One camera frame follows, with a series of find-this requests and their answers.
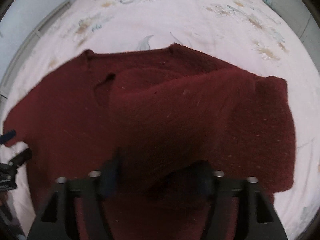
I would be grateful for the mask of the dark red knitted sweater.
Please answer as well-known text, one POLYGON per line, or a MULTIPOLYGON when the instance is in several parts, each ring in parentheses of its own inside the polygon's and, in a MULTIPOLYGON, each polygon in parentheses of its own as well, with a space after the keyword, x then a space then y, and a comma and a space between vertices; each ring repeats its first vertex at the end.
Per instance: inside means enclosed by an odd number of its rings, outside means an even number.
POLYGON ((104 202, 116 239, 199 239, 209 205, 190 174, 148 200, 159 178, 197 160, 231 178, 257 177, 268 196, 293 185, 295 127, 287 83, 173 44, 121 54, 90 50, 45 76, 8 114, 33 157, 38 209, 57 177, 87 175, 119 154, 116 193, 104 202))

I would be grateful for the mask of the pink floral bed sheet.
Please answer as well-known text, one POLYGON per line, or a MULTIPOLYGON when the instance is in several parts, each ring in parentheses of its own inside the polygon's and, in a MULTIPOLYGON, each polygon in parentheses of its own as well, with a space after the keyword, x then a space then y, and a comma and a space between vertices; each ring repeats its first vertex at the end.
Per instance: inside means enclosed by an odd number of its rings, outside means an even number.
POLYGON ((46 74, 85 49, 196 49, 288 83, 297 153, 275 206, 289 239, 319 209, 319 63, 264 0, 14 0, 1 19, 1 119, 46 74))

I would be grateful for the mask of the white wardrobe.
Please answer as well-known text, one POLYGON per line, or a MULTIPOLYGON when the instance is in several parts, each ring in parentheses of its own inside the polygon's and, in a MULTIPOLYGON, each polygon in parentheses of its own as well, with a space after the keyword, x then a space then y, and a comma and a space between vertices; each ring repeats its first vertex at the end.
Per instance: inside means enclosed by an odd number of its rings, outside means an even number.
POLYGON ((319 63, 319 26, 302 0, 267 0, 298 36, 310 57, 319 63))

